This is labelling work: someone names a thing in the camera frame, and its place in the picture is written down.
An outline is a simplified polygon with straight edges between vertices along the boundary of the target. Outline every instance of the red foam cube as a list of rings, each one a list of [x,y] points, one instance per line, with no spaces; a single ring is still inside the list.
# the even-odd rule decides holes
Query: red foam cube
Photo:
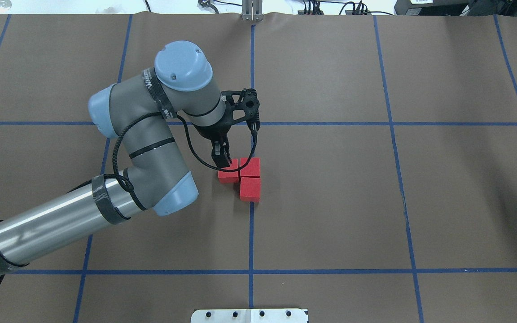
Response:
[[[233,159],[230,166],[226,167],[226,170],[235,170],[238,168],[238,159]],[[239,177],[238,172],[221,172],[219,171],[219,182],[223,184],[238,183]]]
[[[241,158],[241,166],[246,163],[248,158]],[[249,164],[240,171],[241,177],[260,178],[260,158],[253,157]]]
[[[259,202],[260,201],[260,178],[241,177],[241,201]]]

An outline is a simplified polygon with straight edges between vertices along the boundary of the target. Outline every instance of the silver metal tube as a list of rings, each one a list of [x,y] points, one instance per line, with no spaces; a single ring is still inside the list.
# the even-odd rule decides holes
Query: silver metal tube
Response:
[[[117,180],[107,180],[106,188],[125,217],[141,211]],[[109,225],[89,184],[1,222],[0,253],[9,262],[27,264]]]

